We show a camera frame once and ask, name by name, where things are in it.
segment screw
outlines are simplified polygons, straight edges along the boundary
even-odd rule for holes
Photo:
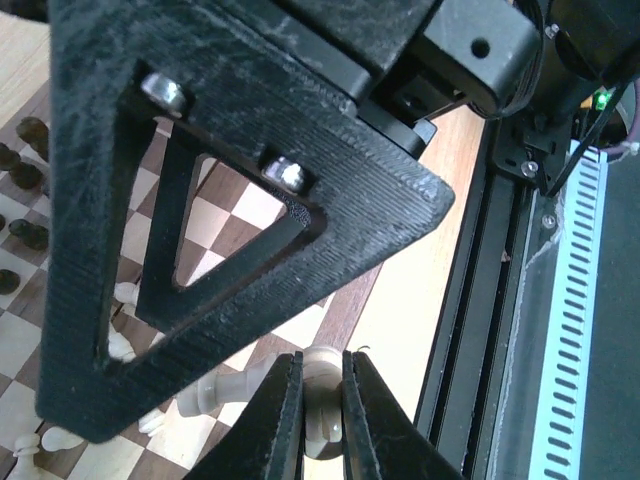
[[[555,23],[544,27],[545,35],[550,39],[553,39],[558,34],[559,31],[560,31],[560,27],[558,27],[558,25],[556,25]]]
[[[142,80],[140,89],[149,100],[174,117],[180,118],[184,115],[187,97],[182,87],[169,77],[157,72],[150,73]]]
[[[556,226],[556,217],[554,217],[553,215],[543,215],[542,226],[547,230],[551,230]]]
[[[295,162],[280,156],[270,162],[262,174],[293,193],[300,193],[307,183],[307,173]]]
[[[522,174],[527,178],[535,178],[538,173],[538,164],[534,161],[529,160],[528,162],[523,162],[520,165],[520,169],[522,170]]]

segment white chess piece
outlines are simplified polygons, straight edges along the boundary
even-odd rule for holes
[[[129,340],[117,332],[111,323],[109,323],[109,355],[123,362],[130,362],[136,358],[136,352]]]
[[[137,305],[140,285],[131,282],[117,283],[113,291],[115,299],[125,305]]]
[[[62,427],[51,427],[42,436],[42,448],[47,452],[70,450],[77,447],[84,439]]]
[[[138,420],[138,431],[153,437],[164,427],[164,417],[165,415],[161,410],[154,408]]]
[[[7,480],[40,480],[42,472],[33,464],[33,456],[40,451],[40,436],[36,433],[21,435],[15,442],[14,457],[18,458],[16,466]]]
[[[312,345],[303,352],[305,455],[327,460],[342,454],[342,354]]]
[[[136,352],[133,350],[129,340],[117,332],[111,323],[109,323],[109,355],[125,363],[136,358]],[[145,433],[152,437],[162,429],[164,417],[165,415],[162,411],[154,408],[138,420],[138,430],[140,433]]]
[[[225,403],[248,402],[277,357],[277,354],[271,353],[238,373],[221,375],[212,370],[178,394],[176,398],[180,415],[194,417],[212,412]]]

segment black cable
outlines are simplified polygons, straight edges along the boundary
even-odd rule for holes
[[[535,56],[533,57],[533,60],[525,70],[524,74],[520,78],[513,97],[511,97],[511,100],[504,108],[498,110],[495,113],[488,113],[481,107],[473,103],[469,105],[471,110],[480,115],[482,118],[497,119],[508,117],[516,112],[519,112],[527,105],[529,105],[529,102],[531,101],[531,98],[533,97],[533,94],[535,92],[536,86],[538,85],[538,80],[540,80],[544,45],[544,17],[542,16],[540,5],[537,0],[514,0],[513,4],[518,8],[518,10],[522,12],[524,16],[526,16],[529,20],[531,20],[531,22],[533,22],[534,26],[538,30],[538,35],[540,37],[540,47],[538,48]]]

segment dark pawn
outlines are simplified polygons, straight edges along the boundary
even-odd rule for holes
[[[49,161],[49,128],[36,117],[25,117],[16,127],[16,133],[45,161]]]
[[[44,175],[35,165],[24,163],[20,154],[0,143],[0,170],[8,171],[11,180],[23,190],[37,187]]]
[[[14,220],[9,224],[9,232],[32,250],[42,251],[49,246],[49,230],[27,220]]]
[[[23,190],[36,188],[42,182],[44,175],[35,165],[21,163],[13,170],[9,171],[9,176],[13,183]]]
[[[9,295],[20,286],[20,276],[11,270],[0,270],[0,295]]]
[[[10,172],[22,163],[20,154],[11,150],[4,143],[0,143],[0,170]]]

